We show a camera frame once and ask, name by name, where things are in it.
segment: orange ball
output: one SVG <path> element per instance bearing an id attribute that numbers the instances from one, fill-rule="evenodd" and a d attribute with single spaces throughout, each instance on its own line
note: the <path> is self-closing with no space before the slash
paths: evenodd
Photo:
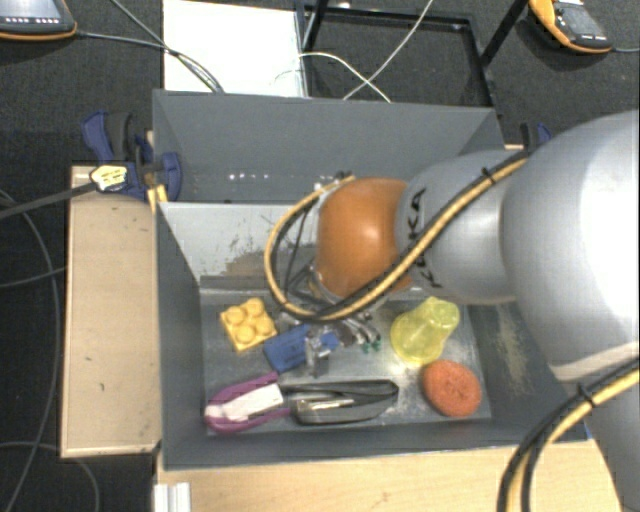
<path id="1" fill-rule="evenodd" d="M 407 184 L 360 178 L 332 193 L 318 220 L 315 269 L 322 285 L 346 297 L 382 273 L 398 256 L 396 211 Z M 409 284 L 403 278 L 397 288 Z"/>
<path id="2" fill-rule="evenodd" d="M 471 416 L 482 402 L 478 378 L 469 368 L 454 361 L 443 359 L 426 366 L 422 386 L 427 400 L 445 416 Z"/>

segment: gray bin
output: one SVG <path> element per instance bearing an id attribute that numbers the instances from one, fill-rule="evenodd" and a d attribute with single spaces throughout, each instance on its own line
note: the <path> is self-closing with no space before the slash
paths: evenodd
<path id="1" fill-rule="evenodd" d="M 409 179 L 437 161 L 503 142 L 495 113 L 485 108 L 165 91 L 154 95 L 154 134 L 157 154 L 177 151 L 185 172 L 180 202 L 162 204 L 157 215 L 166 469 L 514 445 L 566 399 L 516 305 L 468 307 L 448 350 L 457 347 L 481 377 L 485 399 L 469 419 L 430 411 L 417 391 L 417 372 L 407 372 L 402 407 L 376 420 L 301 427 L 285 419 L 238 435 L 212 434 L 202 419 L 211 394 L 269 371 L 260 348 L 233 353 L 216 315 L 255 295 L 274 311 L 261 251 L 287 205 L 337 171 Z M 313 245 L 313 221 L 304 241 Z M 422 298 L 415 290 L 395 297 L 379 321 L 388 321 L 384 311 Z M 336 354 L 343 359 L 330 367 L 348 377 L 350 361 L 361 358 L 367 369 L 353 377 L 379 376 L 394 357 L 385 348 L 369 355 L 358 350 Z M 565 437 L 579 438 L 581 427 Z"/>

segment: yellow toy block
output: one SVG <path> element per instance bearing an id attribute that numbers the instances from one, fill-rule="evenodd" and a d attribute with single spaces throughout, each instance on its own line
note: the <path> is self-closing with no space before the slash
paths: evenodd
<path id="1" fill-rule="evenodd" d="M 220 321 L 236 352 L 243 352 L 278 334 L 262 299 L 254 297 L 220 313 Z"/>

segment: yellow plastic cup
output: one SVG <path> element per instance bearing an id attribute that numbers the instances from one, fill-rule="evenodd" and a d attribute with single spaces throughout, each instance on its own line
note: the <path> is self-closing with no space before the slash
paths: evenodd
<path id="1" fill-rule="evenodd" d="M 429 297 L 417 308 L 398 315 L 391 324 L 391 346 L 412 365 L 429 364 L 442 354 L 444 343 L 460 323 L 452 302 Z"/>

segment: yellow cable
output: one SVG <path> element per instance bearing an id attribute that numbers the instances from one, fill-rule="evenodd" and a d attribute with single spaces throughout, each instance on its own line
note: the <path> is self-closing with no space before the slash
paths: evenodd
<path id="1" fill-rule="evenodd" d="M 608 386 L 602 388 L 600 391 L 593 394 L 591 399 L 593 403 L 596 405 L 602 405 L 608 400 L 618 396 L 621 393 L 624 393 L 626 390 L 638 384 L 640 381 L 640 370 L 634 370 L 629 372 L 622 377 L 619 377 Z M 564 419 L 558 423 L 556 428 L 551 432 L 551 435 L 545 440 L 545 443 L 542 447 L 542 451 L 551 443 L 555 442 L 557 439 L 562 437 L 562 435 L 573 427 L 580 420 L 584 419 L 591 411 L 593 410 L 593 406 L 588 402 L 584 401 L 578 407 L 576 407 L 573 411 L 571 411 Z M 527 462 L 529 461 L 529 457 L 531 455 L 531 449 L 529 449 L 526 454 L 522 457 L 522 460 L 516 471 L 514 473 L 513 480 L 511 481 L 511 486 L 509 487 L 508 495 L 507 495 L 507 511 L 517 512 L 518 504 L 520 503 L 520 493 L 522 490 L 522 481 L 524 478 L 525 468 L 527 466 Z"/>
<path id="2" fill-rule="evenodd" d="M 436 237 L 442 232 L 442 230 L 453 220 L 453 218 L 466 206 L 468 206 L 471 202 L 473 202 L 477 197 L 483 194 L 486 190 L 491 188 L 493 185 L 498 183 L 500 180 L 510 176 L 513 172 L 515 172 L 518 168 L 524 164 L 526 158 L 522 158 L 515 162 L 512 162 L 509 165 L 506 165 L 499 171 L 495 172 L 491 177 L 487 177 L 487 179 L 479 182 L 475 187 L 469 190 L 466 194 L 458 198 L 453 204 L 451 204 L 436 220 L 434 225 L 423 235 L 420 241 L 416 244 L 416 246 L 407 254 L 407 256 L 402 260 L 402 262 L 389 273 L 387 277 L 385 277 L 378 285 L 376 285 L 370 292 L 366 295 L 358 299 L 356 302 L 347 306 L 335 313 L 331 313 L 328 315 L 318 317 L 318 320 L 321 321 L 331 321 L 331 320 L 339 320 L 345 318 L 352 314 L 353 312 L 368 306 L 373 303 L 376 299 L 378 299 L 382 294 L 384 294 L 388 289 L 393 286 L 393 284 L 400 279 L 404 273 L 409 269 L 411 265 L 420 257 L 420 255 L 429 247 L 429 245 L 436 239 Z M 297 212 L 299 212 L 302 208 L 308 205 L 311 201 L 319 197 L 324 192 L 335 188 L 336 186 L 340 186 L 345 183 L 346 180 L 343 180 L 337 184 L 333 184 L 331 187 L 324 187 L 307 197 L 305 197 L 302 201 L 300 201 L 297 205 L 291 208 L 274 226 L 267 240 L 267 245 L 264 253 L 264 265 L 265 265 L 265 273 L 267 277 L 267 283 L 271 292 L 273 293 L 276 300 L 280 303 L 280 305 L 290 313 L 294 313 L 299 316 L 316 316 L 317 313 L 312 310 L 307 310 L 301 308 L 295 304 L 289 303 L 285 294 L 278 286 L 274 276 L 273 269 L 271 268 L 271 251 L 273 250 L 273 244 L 278 236 L 278 233 L 282 226 Z"/>
<path id="3" fill-rule="evenodd" d="M 304 209 L 311 202 L 318 199 L 322 194 L 326 192 L 330 192 L 331 190 L 341 187 L 342 185 L 349 183 L 350 181 L 353 181 L 353 180 L 355 180 L 355 176 L 347 176 L 342 180 L 332 181 L 331 183 L 325 185 L 324 187 L 321 187 L 318 190 L 315 190 L 314 192 L 306 196 L 304 199 L 302 199 L 300 202 L 298 202 L 296 205 L 291 207 L 287 211 L 287 213 L 285 213 L 278 220 L 278 222 L 276 222 L 276 224 L 273 226 L 273 229 L 271 230 L 271 233 L 269 234 L 269 238 L 267 239 L 267 244 L 264 249 L 264 270 L 267 278 L 267 283 L 269 284 L 269 288 L 271 289 L 271 292 L 273 293 L 278 303 L 283 308 L 285 308 L 290 312 L 296 313 L 298 315 L 303 315 L 303 316 L 314 315 L 313 311 L 307 311 L 306 309 L 300 308 L 295 304 L 289 303 L 284 292 L 280 289 L 280 287 L 278 286 L 278 283 L 276 282 L 275 276 L 273 275 L 273 269 L 271 268 L 271 252 L 273 251 L 273 246 L 276 241 L 276 238 L 278 237 L 278 234 L 280 233 L 280 230 L 285 225 L 285 223 L 288 222 L 289 219 L 295 216 L 299 211 Z"/>

